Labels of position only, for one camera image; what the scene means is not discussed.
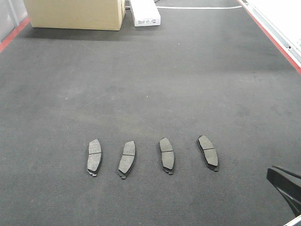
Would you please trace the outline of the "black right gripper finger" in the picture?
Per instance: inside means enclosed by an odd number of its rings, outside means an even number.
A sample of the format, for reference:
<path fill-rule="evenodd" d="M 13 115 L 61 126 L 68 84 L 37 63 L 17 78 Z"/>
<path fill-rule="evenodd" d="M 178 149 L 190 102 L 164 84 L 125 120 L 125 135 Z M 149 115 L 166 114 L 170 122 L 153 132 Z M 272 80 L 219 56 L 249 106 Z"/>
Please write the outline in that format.
<path fill-rule="evenodd" d="M 267 170 L 267 180 L 279 191 L 296 217 L 301 214 L 301 176 L 279 166 Z"/>

